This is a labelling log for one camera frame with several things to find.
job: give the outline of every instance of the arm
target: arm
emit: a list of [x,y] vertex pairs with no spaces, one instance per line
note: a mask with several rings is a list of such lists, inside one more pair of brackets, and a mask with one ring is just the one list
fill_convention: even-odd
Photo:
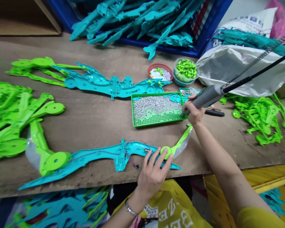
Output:
[[[173,154],[169,156],[167,162],[161,169],[161,164],[167,154],[167,149],[159,156],[155,163],[161,148],[159,147],[148,162],[152,154],[150,150],[143,160],[142,170],[139,174],[137,187],[128,199],[128,205],[133,212],[139,214],[147,205],[148,201],[161,189],[163,182],[170,170],[173,160]],[[102,228],[128,228],[136,216],[127,211],[123,205],[103,226]]]
[[203,125],[201,120],[205,109],[197,109],[190,101],[185,103],[183,109],[185,108],[190,110],[188,120],[194,127],[204,156],[223,190],[234,219],[236,220],[241,209],[250,206],[262,208],[276,215],[250,186],[231,156]]

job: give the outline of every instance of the yellow shirt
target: yellow shirt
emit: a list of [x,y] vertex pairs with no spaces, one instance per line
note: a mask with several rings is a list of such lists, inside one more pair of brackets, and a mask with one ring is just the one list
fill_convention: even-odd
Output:
[[[113,214],[124,204],[122,202]],[[193,207],[191,200],[175,180],[166,180],[161,190],[148,202],[139,214],[144,219],[158,218],[158,228],[211,228]],[[277,216],[255,207],[242,209],[237,216],[238,228],[284,228]]]

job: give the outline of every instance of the blue plastic crate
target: blue plastic crate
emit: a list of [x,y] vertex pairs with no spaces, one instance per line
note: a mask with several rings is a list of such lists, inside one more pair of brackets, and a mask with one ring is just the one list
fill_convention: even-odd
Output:
[[[208,40],[212,37],[215,29],[219,25],[232,0],[205,0],[201,8],[194,14],[193,20],[190,22],[195,43],[194,48],[183,47],[166,47],[158,46],[157,51],[170,54],[183,55],[192,58],[199,58],[204,50]],[[76,16],[73,8],[67,0],[47,0],[59,21],[63,24],[64,29],[72,33],[72,25],[80,20]],[[137,47],[147,47],[151,42],[136,40],[131,38],[120,38],[117,42],[133,45]]]

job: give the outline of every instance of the hand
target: hand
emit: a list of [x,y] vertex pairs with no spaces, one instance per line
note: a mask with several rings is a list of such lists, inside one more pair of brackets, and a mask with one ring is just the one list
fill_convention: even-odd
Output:
[[133,211],[136,213],[142,211],[148,201],[161,189],[170,170],[173,154],[168,157],[167,162],[161,168],[161,164],[164,161],[168,150],[164,149],[163,153],[155,163],[155,159],[160,151],[161,148],[159,147],[148,162],[148,159],[152,154],[152,150],[150,150],[143,160],[142,170],[140,171],[137,181],[137,187],[128,201],[129,206],[131,208],[133,207]]
[[205,108],[197,109],[194,104],[192,104],[192,101],[194,100],[196,95],[191,95],[188,97],[189,101],[186,101],[183,105],[182,109],[190,110],[190,114],[188,116],[189,122],[192,124],[192,126],[197,126],[202,123],[202,118],[205,113]]

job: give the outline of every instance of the white plastic bag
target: white plastic bag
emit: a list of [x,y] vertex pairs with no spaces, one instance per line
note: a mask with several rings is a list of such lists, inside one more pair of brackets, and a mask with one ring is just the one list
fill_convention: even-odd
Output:
[[[277,8],[266,9],[255,14],[232,19],[221,23],[220,29],[233,27],[242,31],[253,33],[265,33],[269,37],[274,14]],[[240,73],[257,58],[264,50],[236,45],[222,45],[217,39],[211,39],[205,48],[205,53],[197,61],[200,69],[199,80],[209,86],[213,84],[223,85],[233,76]],[[280,56],[270,53],[260,60],[233,83],[260,71],[279,59]],[[285,83],[285,60],[259,75],[251,82],[232,90],[231,93],[246,97],[264,97],[273,94]]]
[[[263,50],[235,45],[215,47],[207,51],[196,63],[200,69],[199,80],[207,86],[223,85],[263,52]],[[275,53],[270,53],[233,83],[257,73],[280,57]],[[276,92],[284,83],[285,60],[230,93],[245,97],[264,97]]]

